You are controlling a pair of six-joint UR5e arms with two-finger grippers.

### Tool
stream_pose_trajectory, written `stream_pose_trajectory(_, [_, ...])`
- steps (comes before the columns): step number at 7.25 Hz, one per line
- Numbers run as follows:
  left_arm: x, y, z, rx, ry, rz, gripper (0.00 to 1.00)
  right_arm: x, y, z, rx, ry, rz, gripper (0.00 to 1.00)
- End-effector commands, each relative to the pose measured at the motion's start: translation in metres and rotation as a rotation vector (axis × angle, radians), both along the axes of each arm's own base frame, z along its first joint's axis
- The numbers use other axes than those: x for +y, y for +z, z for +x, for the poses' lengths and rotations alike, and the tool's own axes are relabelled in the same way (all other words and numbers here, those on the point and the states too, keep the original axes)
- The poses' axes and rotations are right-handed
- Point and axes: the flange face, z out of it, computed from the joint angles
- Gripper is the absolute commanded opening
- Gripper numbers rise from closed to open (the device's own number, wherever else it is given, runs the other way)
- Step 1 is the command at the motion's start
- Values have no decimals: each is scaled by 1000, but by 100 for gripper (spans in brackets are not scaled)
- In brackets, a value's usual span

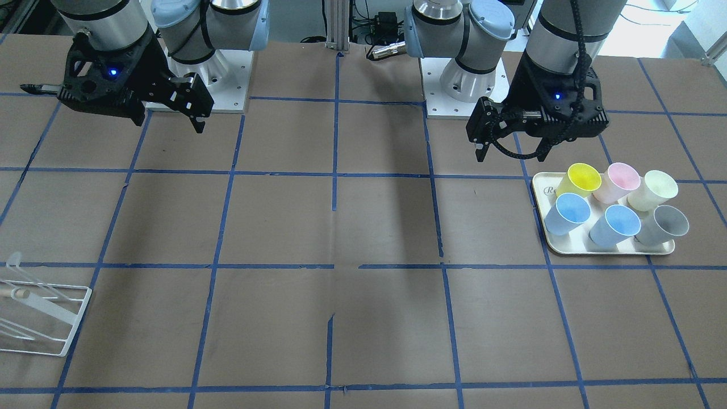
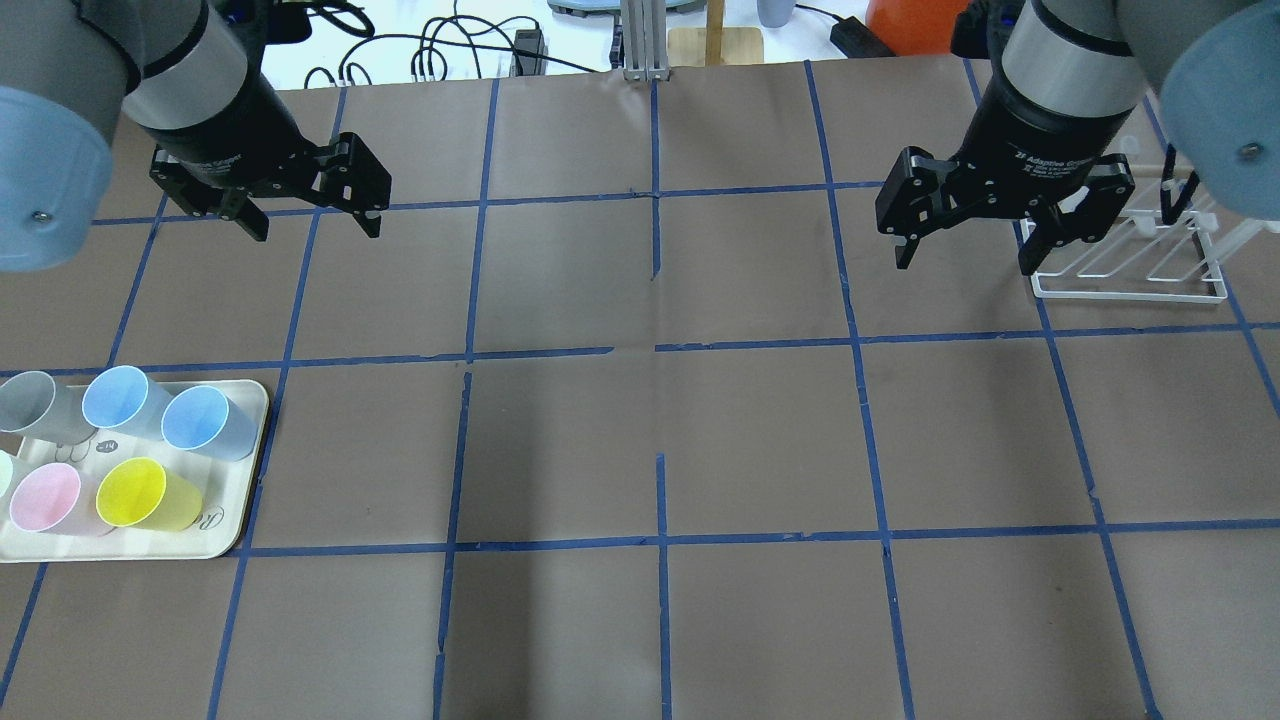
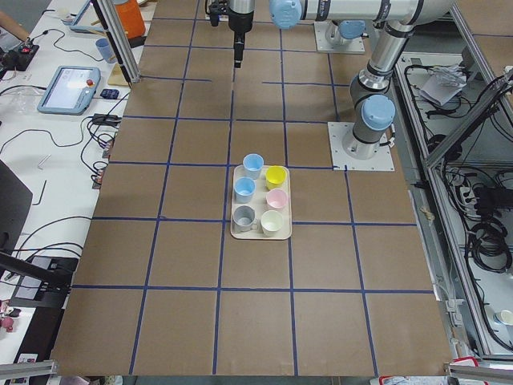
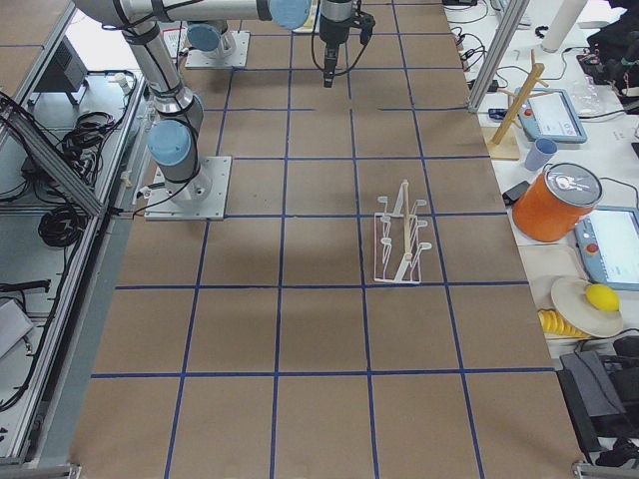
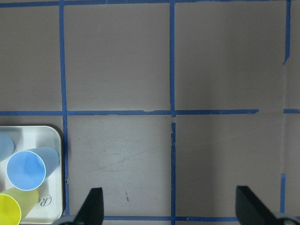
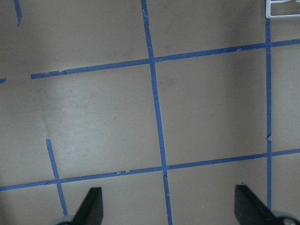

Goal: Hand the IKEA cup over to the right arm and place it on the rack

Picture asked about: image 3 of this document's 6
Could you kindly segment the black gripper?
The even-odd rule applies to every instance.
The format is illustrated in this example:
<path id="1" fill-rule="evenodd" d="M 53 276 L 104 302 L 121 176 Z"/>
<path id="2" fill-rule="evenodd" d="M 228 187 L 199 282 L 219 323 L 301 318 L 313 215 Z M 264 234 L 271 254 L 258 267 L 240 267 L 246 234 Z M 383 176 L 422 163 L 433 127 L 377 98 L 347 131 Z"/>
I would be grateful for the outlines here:
<path id="1" fill-rule="evenodd" d="M 245 34 L 252 29 L 254 0 L 228 0 L 228 25 L 235 32 L 233 39 L 234 67 L 241 68 L 244 58 Z"/>

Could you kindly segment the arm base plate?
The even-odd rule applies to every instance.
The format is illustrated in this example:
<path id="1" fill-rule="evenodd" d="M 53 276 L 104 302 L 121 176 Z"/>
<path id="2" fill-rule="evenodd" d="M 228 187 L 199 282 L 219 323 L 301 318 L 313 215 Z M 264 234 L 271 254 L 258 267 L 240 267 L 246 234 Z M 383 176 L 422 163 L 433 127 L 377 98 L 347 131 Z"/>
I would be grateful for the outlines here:
<path id="1" fill-rule="evenodd" d="M 386 131 L 377 143 L 363 144 L 353 136 L 352 122 L 328 122 L 332 167 L 339 171 L 393 172 L 394 139 Z"/>
<path id="2" fill-rule="evenodd" d="M 324 21 L 314 23 L 317 51 L 345 55 L 363 55 L 364 20 Z"/>

